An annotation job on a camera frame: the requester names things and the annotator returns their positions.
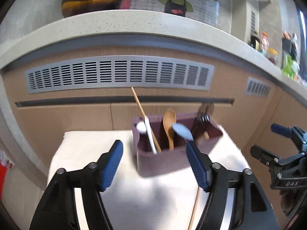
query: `ventilation slot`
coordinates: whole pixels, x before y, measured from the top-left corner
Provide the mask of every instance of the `ventilation slot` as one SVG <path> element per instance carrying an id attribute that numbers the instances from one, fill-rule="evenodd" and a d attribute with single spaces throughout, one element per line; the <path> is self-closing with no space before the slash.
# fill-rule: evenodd
<path id="1" fill-rule="evenodd" d="M 249 78 L 246 85 L 246 94 L 257 96 L 257 97 L 267 97 L 270 91 L 270 86 L 260 80 Z"/>
<path id="2" fill-rule="evenodd" d="M 173 63 L 162 62 L 160 83 L 171 83 Z"/>
<path id="3" fill-rule="evenodd" d="M 130 61 L 130 82 L 142 82 L 143 61 Z"/>
<path id="4" fill-rule="evenodd" d="M 37 89 L 43 88 L 43 79 L 42 79 L 42 76 L 41 76 L 41 71 L 35 72 L 35 81 L 36 81 Z"/>
<path id="5" fill-rule="evenodd" d="M 99 71 L 100 71 L 100 82 L 101 83 L 112 82 L 112 62 L 111 61 L 100 61 Z"/>
<path id="6" fill-rule="evenodd" d="M 185 80 L 185 70 L 187 66 L 183 64 L 176 64 L 175 68 L 175 76 L 174 76 L 174 84 L 183 85 Z"/>
<path id="7" fill-rule="evenodd" d="M 256 27 L 256 14 L 254 11 L 251 12 L 251 33 L 255 32 Z"/>
<path id="8" fill-rule="evenodd" d="M 71 85 L 72 74 L 70 72 L 70 65 L 61 66 L 61 73 L 62 73 L 63 85 Z"/>
<path id="9" fill-rule="evenodd" d="M 51 87 L 52 86 L 49 69 L 43 70 L 43 84 L 44 84 L 44 87 Z"/>
<path id="10" fill-rule="evenodd" d="M 73 76 L 75 84 L 84 84 L 83 64 L 73 64 Z"/>
<path id="11" fill-rule="evenodd" d="M 145 83 L 156 83 L 158 77 L 158 62 L 147 61 Z"/>
<path id="12" fill-rule="evenodd" d="M 53 86 L 60 86 L 61 85 L 61 78 L 59 75 L 59 67 L 51 68 L 51 78 Z"/>
<path id="13" fill-rule="evenodd" d="M 34 79 L 34 74 L 29 73 L 28 74 L 28 80 L 29 80 L 29 87 L 31 90 L 36 89 L 36 84 L 35 84 L 35 79 Z"/>
<path id="14" fill-rule="evenodd" d="M 201 73 L 199 74 L 197 85 L 206 86 L 207 79 L 208 79 L 208 73 L 209 73 L 208 68 L 201 68 Z"/>
<path id="15" fill-rule="evenodd" d="M 96 62 L 85 63 L 86 83 L 97 83 L 97 66 Z"/>
<path id="16" fill-rule="evenodd" d="M 213 73 L 213 65 L 175 58 L 95 56 L 26 70 L 25 80 L 30 94 L 131 86 L 208 91 Z M 260 92 L 262 89 L 265 87 L 258 86 L 253 88 L 253 92 Z"/>
<path id="17" fill-rule="evenodd" d="M 127 82 L 127 61 L 114 61 L 115 82 Z"/>
<path id="18" fill-rule="evenodd" d="M 195 85 L 198 67 L 190 66 L 188 71 L 187 85 Z"/>

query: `white cloth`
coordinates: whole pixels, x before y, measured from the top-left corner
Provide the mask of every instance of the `white cloth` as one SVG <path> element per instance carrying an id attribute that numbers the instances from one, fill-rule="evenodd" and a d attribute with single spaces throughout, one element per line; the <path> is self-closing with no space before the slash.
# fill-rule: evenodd
<path id="1" fill-rule="evenodd" d="M 225 168 L 242 171 L 249 168 L 240 150 L 223 130 L 209 157 Z M 59 168 L 67 171 L 82 169 L 98 160 L 114 141 L 123 142 L 124 153 L 112 185 L 101 193 L 102 200 L 114 230 L 187 230 L 197 192 L 197 182 L 191 168 L 153 177 L 140 177 L 133 159 L 132 131 L 71 131 L 54 155 L 48 182 Z M 81 230 L 87 230 L 81 190 L 75 189 L 77 214 Z M 228 199 L 221 229 L 228 229 L 234 190 L 228 190 Z M 201 193 L 193 229 L 207 201 Z"/>

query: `bottle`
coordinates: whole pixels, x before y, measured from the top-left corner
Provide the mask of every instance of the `bottle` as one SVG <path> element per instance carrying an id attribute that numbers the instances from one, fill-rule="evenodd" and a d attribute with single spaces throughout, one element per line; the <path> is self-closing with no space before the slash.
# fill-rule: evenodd
<path id="1" fill-rule="evenodd" d="M 259 44 L 260 44 L 260 39 L 258 37 L 258 32 L 254 31 L 254 33 L 251 34 L 250 46 L 258 51 Z"/>
<path id="2" fill-rule="evenodd" d="M 268 48 L 269 48 L 269 41 L 267 38 L 267 33 L 263 32 L 261 35 L 259 52 L 263 54 L 264 56 L 266 56 Z"/>
<path id="3" fill-rule="evenodd" d="M 278 55 L 278 53 L 277 53 L 277 51 L 275 49 L 273 49 L 273 48 L 269 48 L 268 49 L 267 58 L 274 65 L 276 65 L 277 55 Z"/>

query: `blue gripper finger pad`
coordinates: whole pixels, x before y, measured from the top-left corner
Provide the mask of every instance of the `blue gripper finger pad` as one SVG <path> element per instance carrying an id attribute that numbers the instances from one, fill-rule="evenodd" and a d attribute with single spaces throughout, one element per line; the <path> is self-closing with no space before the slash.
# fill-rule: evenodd
<path id="1" fill-rule="evenodd" d="M 208 183 L 205 169 L 190 143 L 187 143 L 186 153 L 198 186 L 203 190 L 206 190 L 208 188 Z"/>
<path id="2" fill-rule="evenodd" d="M 117 140 L 117 145 L 115 148 L 113 148 L 112 152 L 110 153 L 111 156 L 108 160 L 108 163 L 106 164 L 104 170 L 102 171 L 101 175 L 101 188 L 103 191 L 106 190 L 106 188 L 111 186 L 111 183 L 113 181 L 113 177 L 116 173 L 117 167 L 119 165 L 119 162 L 122 158 L 123 154 L 123 146 L 122 142 Z"/>
<path id="3" fill-rule="evenodd" d="M 271 131 L 276 133 L 276 134 L 287 137 L 287 138 L 290 138 L 292 136 L 292 130 L 290 128 L 283 127 L 283 126 L 281 126 L 279 124 L 275 124 L 275 123 L 271 125 Z"/>

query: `wooden chopstick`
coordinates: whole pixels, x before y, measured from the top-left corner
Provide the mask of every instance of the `wooden chopstick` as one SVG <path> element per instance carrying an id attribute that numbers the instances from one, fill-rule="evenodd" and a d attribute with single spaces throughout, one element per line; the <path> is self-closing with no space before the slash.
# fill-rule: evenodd
<path id="1" fill-rule="evenodd" d="M 200 191 L 201 191 L 201 188 L 198 187 L 188 230 L 191 230 L 192 226 L 193 226 L 193 221 L 194 221 L 194 218 L 195 218 L 196 208 L 197 208 L 198 201 L 199 201 L 199 193 L 200 193 Z"/>
<path id="2" fill-rule="evenodd" d="M 144 110 L 143 110 L 143 108 L 142 108 L 142 106 L 141 106 L 141 103 L 140 103 L 140 101 L 139 101 L 139 98 L 138 98 L 138 96 L 136 95 L 136 92 L 134 91 L 133 87 L 131 87 L 131 91 L 132 91 L 132 93 L 133 93 L 133 96 L 134 96 L 134 98 L 135 98 L 135 101 L 136 101 L 137 105 L 139 106 L 139 109 L 140 109 L 140 111 L 141 111 L 142 117 L 143 117 L 144 120 L 145 120 L 146 114 L 145 114 L 145 112 L 144 112 Z M 157 149 L 158 152 L 161 152 L 162 150 L 161 150 L 161 147 L 160 147 L 160 145 L 159 145 L 159 143 L 158 143 L 158 140 L 157 140 L 157 138 L 156 138 L 156 136 L 155 136 L 155 134 L 154 134 L 154 132 L 153 132 L 153 130 L 152 130 L 151 127 L 150 127 L 150 129 L 151 129 L 151 134 L 153 135 L 153 142 L 154 142 L 154 144 L 155 144 L 155 146 L 156 146 L 156 149 Z"/>

